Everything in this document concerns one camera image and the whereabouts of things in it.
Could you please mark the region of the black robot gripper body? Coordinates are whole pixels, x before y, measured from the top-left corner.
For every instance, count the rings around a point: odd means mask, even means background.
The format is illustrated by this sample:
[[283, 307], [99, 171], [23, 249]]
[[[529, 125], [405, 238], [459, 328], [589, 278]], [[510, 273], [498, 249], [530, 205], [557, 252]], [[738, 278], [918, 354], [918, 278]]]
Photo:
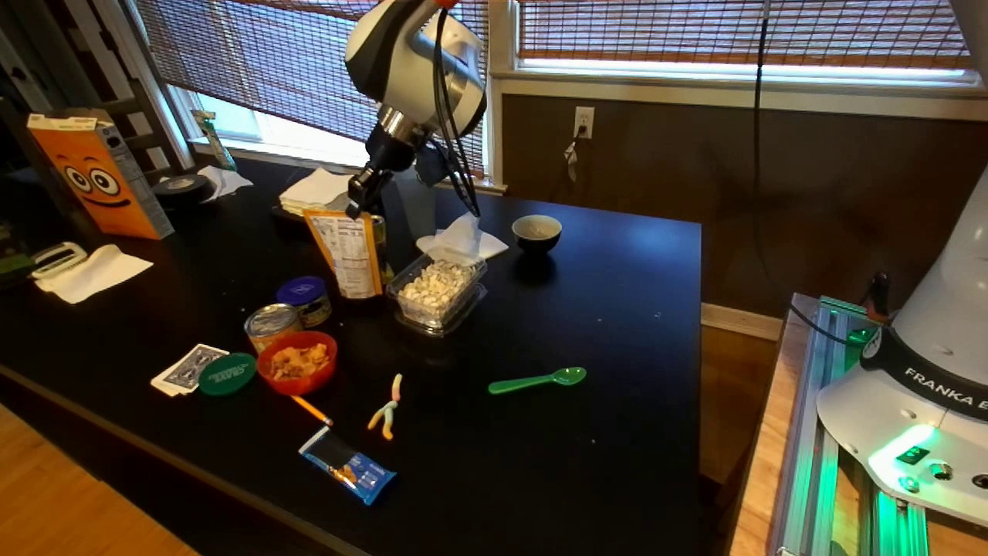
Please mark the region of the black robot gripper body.
[[423, 146], [423, 124], [413, 124], [398, 108], [379, 108], [379, 118], [364, 143], [368, 164], [348, 176], [348, 214], [376, 214], [379, 188], [396, 173], [405, 173]]

